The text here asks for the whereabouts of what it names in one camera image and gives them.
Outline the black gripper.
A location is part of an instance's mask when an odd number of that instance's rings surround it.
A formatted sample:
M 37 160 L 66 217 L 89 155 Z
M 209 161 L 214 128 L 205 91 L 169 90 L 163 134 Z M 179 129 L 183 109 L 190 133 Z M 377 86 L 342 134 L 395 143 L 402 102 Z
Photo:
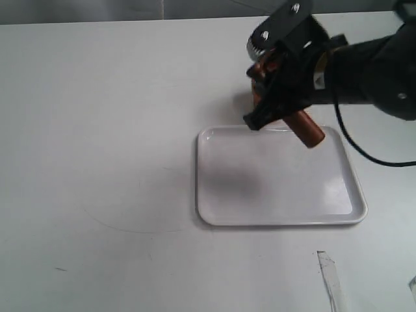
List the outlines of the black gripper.
M 332 102 L 326 79 L 326 50 L 347 46 L 345 35 L 329 36 L 311 14 L 311 1 L 284 1 L 255 28 L 246 45 L 253 60 L 246 75 L 251 87 L 264 87 L 261 102 L 243 116 L 254 131 L 296 111 Z M 276 61 L 282 64 L 276 73 Z

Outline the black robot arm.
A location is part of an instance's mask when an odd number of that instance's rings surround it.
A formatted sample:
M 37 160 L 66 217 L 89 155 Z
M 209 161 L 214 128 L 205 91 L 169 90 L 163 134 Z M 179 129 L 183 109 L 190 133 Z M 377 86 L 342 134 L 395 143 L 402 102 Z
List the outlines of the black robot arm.
M 284 1 L 250 35 L 247 70 L 260 100 L 244 117 L 253 130 L 312 104 L 370 103 L 415 119 L 415 2 L 397 1 L 395 34 L 349 44 L 313 17 L 311 1 Z

